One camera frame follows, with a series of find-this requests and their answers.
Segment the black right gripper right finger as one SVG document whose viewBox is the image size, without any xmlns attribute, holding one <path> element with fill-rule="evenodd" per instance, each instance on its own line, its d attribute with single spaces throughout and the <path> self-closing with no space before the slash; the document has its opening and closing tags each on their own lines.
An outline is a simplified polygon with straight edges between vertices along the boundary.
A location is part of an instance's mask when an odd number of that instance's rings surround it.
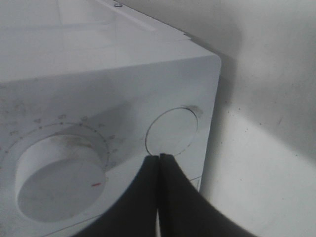
<svg viewBox="0 0 316 237">
<path fill-rule="evenodd" d="M 162 237 L 248 237 L 195 189 L 174 156 L 159 158 L 159 225 Z"/>
</svg>

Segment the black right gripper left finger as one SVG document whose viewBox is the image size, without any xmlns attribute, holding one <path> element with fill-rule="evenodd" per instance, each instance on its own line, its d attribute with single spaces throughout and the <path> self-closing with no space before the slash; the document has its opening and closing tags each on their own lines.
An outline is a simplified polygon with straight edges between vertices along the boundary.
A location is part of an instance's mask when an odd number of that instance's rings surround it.
<svg viewBox="0 0 316 237">
<path fill-rule="evenodd" d="M 76 237 L 155 237 L 159 157 L 147 156 L 121 197 Z"/>
</svg>

